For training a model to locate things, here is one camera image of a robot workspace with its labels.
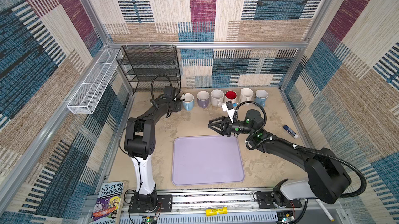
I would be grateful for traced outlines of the light blue mug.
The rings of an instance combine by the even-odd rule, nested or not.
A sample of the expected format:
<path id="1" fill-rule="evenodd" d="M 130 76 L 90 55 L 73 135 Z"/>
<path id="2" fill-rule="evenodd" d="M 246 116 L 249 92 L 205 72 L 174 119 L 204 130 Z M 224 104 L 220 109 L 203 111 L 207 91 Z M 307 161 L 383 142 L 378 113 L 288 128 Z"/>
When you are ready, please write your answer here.
<path id="1" fill-rule="evenodd" d="M 183 97 L 183 108 L 187 111 L 191 111 L 194 108 L 194 95 L 191 93 L 185 93 Z"/>

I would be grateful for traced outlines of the cream mug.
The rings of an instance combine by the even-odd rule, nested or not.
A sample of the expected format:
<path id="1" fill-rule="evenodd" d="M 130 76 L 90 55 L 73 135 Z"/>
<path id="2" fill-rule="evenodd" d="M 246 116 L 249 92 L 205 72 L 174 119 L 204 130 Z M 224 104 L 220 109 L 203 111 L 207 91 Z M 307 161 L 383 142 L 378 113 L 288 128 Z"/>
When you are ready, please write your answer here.
<path id="1" fill-rule="evenodd" d="M 224 101 L 224 92 L 219 89 L 211 91 L 211 105 L 214 107 L 221 107 Z"/>

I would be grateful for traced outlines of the white round mug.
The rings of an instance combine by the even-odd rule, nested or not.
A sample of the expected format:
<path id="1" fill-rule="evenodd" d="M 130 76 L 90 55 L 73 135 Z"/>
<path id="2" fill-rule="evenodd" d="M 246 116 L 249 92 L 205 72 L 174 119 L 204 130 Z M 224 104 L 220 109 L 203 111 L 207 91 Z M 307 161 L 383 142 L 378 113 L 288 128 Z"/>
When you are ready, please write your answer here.
<path id="1" fill-rule="evenodd" d="M 238 94 L 235 91 L 227 91 L 224 94 L 224 102 L 231 101 L 232 103 L 236 103 L 238 98 Z"/>

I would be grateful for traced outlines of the purple mug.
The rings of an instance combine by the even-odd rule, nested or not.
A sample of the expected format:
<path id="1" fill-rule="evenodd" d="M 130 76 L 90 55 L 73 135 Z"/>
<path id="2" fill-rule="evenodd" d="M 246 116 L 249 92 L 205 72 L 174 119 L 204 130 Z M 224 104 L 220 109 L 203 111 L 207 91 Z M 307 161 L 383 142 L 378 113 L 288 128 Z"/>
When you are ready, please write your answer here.
<path id="1" fill-rule="evenodd" d="M 210 94 L 207 91 L 200 91 L 196 95 L 197 104 L 202 109 L 206 109 L 210 102 Z"/>

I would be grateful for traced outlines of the white tall mug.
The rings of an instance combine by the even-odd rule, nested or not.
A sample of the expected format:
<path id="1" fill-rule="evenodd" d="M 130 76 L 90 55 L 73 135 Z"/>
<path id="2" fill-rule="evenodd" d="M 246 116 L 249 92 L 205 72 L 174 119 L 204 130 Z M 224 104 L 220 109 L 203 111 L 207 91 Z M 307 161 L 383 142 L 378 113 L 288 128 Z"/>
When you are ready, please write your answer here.
<path id="1" fill-rule="evenodd" d="M 252 101 L 254 97 L 254 91 L 250 88 L 242 88 L 240 91 L 240 103 L 243 103 L 245 101 Z"/>

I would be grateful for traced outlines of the teal blue square mug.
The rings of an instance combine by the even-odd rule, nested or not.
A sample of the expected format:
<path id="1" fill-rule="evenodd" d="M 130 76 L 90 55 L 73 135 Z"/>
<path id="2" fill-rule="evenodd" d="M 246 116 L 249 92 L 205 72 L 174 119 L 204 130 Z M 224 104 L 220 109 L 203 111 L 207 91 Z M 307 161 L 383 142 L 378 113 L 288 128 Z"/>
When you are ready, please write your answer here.
<path id="1" fill-rule="evenodd" d="M 259 89 L 255 93 L 255 102 L 260 106 L 265 107 L 268 97 L 269 93 L 267 91 Z"/>

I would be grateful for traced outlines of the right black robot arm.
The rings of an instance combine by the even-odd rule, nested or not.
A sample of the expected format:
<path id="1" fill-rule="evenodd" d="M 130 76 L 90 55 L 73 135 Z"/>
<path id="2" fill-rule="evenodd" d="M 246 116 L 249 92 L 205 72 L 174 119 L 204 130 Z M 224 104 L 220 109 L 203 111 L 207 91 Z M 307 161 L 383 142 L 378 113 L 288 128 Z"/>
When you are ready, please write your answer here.
<path id="1" fill-rule="evenodd" d="M 339 198 L 357 197 L 366 190 L 364 174 L 354 165 L 336 157 L 330 149 L 303 147 L 266 131 L 267 114 L 260 104 L 252 101 L 251 104 L 257 109 L 248 110 L 244 120 L 239 120 L 238 111 L 245 104 L 223 103 L 221 107 L 228 115 L 210 120 L 208 128 L 228 137 L 245 134 L 248 150 L 278 156 L 306 172 L 306 179 L 284 179 L 273 188 L 271 199 L 276 207 L 283 208 L 296 199 L 319 199 L 333 204 Z"/>

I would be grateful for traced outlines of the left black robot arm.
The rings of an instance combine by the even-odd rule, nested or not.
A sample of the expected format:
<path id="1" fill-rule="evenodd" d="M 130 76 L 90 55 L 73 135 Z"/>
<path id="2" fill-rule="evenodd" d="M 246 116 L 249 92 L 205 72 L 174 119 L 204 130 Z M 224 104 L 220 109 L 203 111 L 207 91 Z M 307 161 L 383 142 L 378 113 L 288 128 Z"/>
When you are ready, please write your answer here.
<path id="1" fill-rule="evenodd" d="M 154 83 L 161 77 L 166 78 L 169 84 L 165 86 L 163 94 L 154 97 Z M 144 114 L 127 120 L 123 148 L 134 164 L 137 181 L 131 206 L 145 212 L 159 206 L 152 173 L 152 154 L 156 146 L 155 125 L 162 117 L 169 118 L 174 112 L 182 110 L 180 89 L 172 85 L 168 75 L 156 75 L 151 81 L 150 92 L 152 106 Z"/>

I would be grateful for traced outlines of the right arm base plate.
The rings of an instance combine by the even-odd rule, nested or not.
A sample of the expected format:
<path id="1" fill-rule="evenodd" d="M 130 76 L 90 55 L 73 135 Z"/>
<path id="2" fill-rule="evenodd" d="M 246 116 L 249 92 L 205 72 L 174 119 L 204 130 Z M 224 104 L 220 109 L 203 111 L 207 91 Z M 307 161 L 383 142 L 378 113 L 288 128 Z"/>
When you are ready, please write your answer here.
<path id="1" fill-rule="evenodd" d="M 273 191 L 256 191 L 252 197 L 258 203 L 260 209 L 302 208 L 300 200 L 288 200 L 282 194 Z"/>

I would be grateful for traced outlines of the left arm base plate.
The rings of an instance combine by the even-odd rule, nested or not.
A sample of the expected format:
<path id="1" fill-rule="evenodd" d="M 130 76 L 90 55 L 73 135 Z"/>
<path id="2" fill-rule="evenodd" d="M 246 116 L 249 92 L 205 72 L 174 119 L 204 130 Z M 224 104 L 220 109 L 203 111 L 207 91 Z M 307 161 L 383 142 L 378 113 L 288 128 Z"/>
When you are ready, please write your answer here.
<path id="1" fill-rule="evenodd" d="M 133 196 L 129 204 L 128 212 L 130 214 L 136 213 L 169 213 L 172 210 L 173 196 L 171 194 L 164 194 L 158 196 Z"/>

